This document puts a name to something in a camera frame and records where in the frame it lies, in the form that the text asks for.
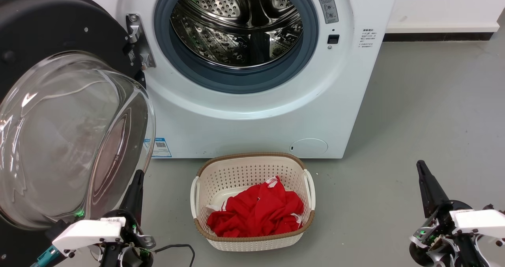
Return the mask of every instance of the laundry basket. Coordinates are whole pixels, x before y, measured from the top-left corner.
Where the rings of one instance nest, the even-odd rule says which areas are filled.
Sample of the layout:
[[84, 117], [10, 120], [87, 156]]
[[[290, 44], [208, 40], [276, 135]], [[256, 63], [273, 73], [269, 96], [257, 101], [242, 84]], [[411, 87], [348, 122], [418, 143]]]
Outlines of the laundry basket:
[[[207, 226], [211, 210], [231, 196], [279, 176], [287, 191], [294, 191], [303, 201], [303, 227], [280, 235], [226, 238], [217, 237]], [[222, 251], [260, 251], [296, 243], [310, 227], [316, 208], [316, 191], [312, 176], [297, 157], [283, 153], [252, 153], [211, 159], [200, 168], [191, 185], [191, 213], [198, 231], [209, 243]]]

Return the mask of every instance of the red clothing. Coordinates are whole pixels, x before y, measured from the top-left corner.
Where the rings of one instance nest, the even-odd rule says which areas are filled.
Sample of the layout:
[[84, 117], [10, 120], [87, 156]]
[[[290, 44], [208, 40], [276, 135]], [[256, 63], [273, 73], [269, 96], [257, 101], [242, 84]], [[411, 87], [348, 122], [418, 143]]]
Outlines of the red clothing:
[[249, 187], [235, 197], [229, 197], [226, 211], [211, 213], [207, 224], [220, 237], [259, 237], [289, 233], [301, 228], [292, 214], [303, 213], [303, 202], [295, 192], [278, 182]]

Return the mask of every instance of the teal connector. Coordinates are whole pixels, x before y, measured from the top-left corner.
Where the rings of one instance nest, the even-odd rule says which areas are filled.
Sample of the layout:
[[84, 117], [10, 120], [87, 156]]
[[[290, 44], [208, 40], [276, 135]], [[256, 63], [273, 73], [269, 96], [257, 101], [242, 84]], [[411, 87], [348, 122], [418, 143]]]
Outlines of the teal connector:
[[37, 258], [37, 262], [33, 263], [31, 267], [46, 267], [49, 262], [55, 260], [58, 256], [60, 256], [60, 251], [52, 245]]

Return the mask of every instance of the brown rim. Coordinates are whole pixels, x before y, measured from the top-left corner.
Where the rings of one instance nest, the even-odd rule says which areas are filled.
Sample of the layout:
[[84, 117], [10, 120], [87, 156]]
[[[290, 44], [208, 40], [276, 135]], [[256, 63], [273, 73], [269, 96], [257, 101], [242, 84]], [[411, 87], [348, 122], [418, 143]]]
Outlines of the brown rim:
[[[198, 170], [197, 176], [200, 177], [202, 175], [202, 172], [207, 168], [209, 165], [212, 163], [215, 163], [217, 161], [224, 161], [227, 159], [239, 159], [243, 157], [255, 157], [255, 156], [280, 156], [280, 157], [287, 157], [288, 159], [292, 159], [293, 161], [296, 161], [300, 165], [300, 167], [305, 170], [305, 165], [303, 162], [298, 159], [297, 157], [290, 155], [290, 154], [285, 154], [285, 153], [246, 153], [246, 154], [234, 154], [234, 155], [226, 155], [226, 156], [220, 156], [216, 157], [215, 159], [211, 159], [207, 161], [201, 168]], [[293, 231], [290, 233], [282, 233], [280, 235], [273, 235], [273, 236], [263, 236], [263, 237], [240, 237], [240, 238], [229, 238], [229, 237], [217, 237], [213, 236], [210, 233], [204, 231], [202, 226], [200, 226], [200, 222], [198, 221], [197, 218], [194, 219], [195, 221], [195, 226], [196, 229], [208, 240], [212, 241], [219, 241], [219, 242], [250, 242], [250, 241], [265, 241], [265, 240], [275, 240], [275, 239], [281, 239], [281, 238], [287, 238], [287, 237], [293, 237], [297, 236], [304, 231], [306, 231], [310, 225], [312, 224], [312, 221], [314, 220], [316, 212], [314, 210], [310, 211], [310, 216], [309, 220], [307, 220], [307, 223], [299, 230]]]

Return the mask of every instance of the metal hinge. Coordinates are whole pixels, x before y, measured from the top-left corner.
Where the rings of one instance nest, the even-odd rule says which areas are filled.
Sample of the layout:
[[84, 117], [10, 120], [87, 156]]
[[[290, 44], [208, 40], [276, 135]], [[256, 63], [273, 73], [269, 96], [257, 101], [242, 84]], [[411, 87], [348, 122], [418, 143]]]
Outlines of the metal hinge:
[[142, 70], [156, 67], [153, 53], [149, 46], [148, 38], [142, 26], [142, 20], [138, 14], [130, 13], [126, 16], [126, 27], [128, 29], [128, 41], [135, 44], [142, 58]]

